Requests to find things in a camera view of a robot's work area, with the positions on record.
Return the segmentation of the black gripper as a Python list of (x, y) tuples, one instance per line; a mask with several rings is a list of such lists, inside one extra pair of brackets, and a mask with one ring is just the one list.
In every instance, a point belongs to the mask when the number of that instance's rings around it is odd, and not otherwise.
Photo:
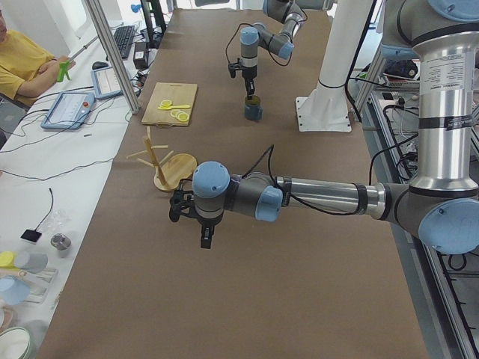
[(246, 96), (251, 98), (255, 92), (254, 79), (257, 76), (257, 59), (238, 58), (236, 62), (228, 64), (231, 78), (235, 78), (237, 72), (241, 72), (245, 82)]
[(214, 229), (221, 221), (221, 216), (217, 215), (213, 218), (205, 218), (201, 216), (195, 209), (195, 201), (193, 198), (193, 190), (184, 190), (183, 186), (191, 179), (181, 179), (177, 189), (169, 200), (169, 218), (172, 222), (179, 221), (180, 216), (196, 219), (201, 224), (201, 248), (211, 248)]

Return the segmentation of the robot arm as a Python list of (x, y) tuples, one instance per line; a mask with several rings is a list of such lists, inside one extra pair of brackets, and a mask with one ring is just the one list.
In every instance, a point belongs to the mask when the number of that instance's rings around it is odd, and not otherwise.
[(307, 20), (306, 8), (304, 1), (265, 1), (263, 12), (282, 24), (282, 29), (277, 34), (260, 22), (238, 26), (240, 56), (235, 62), (228, 63), (228, 71), (232, 78), (238, 72), (241, 73), (246, 100), (252, 101), (256, 97), (254, 79), (257, 76), (258, 49), (265, 49), (270, 55), (290, 60), (294, 49), (293, 38)]
[(258, 122), (242, 113), (243, 86), (227, 72), (227, 61), (237, 56), (237, 26), (265, 22), (278, 29), (259, 10), (176, 10), (168, 36), (170, 79), (194, 82), (198, 94), (189, 127), (171, 135), (178, 149), (194, 154), (199, 162), (221, 162), (231, 173), (249, 168), (264, 171), (265, 150), (273, 146), (277, 175), (363, 182), (367, 179), (369, 152), (360, 125), (350, 132), (300, 132), (294, 98), (313, 87), (326, 50), (330, 21), (321, 11), (308, 12), (308, 21), (295, 39), (288, 67), (260, 54), (257, 88), (265, 107)]

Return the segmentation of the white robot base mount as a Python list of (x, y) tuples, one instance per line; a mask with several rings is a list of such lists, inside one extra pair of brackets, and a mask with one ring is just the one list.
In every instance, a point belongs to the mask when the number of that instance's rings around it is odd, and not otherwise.
[(350, 132), (347, 82), (363, 33), (368, 29), (375, 1), (339, 1), (317, 86), (307, 97), (296, 98), (301, 132)]

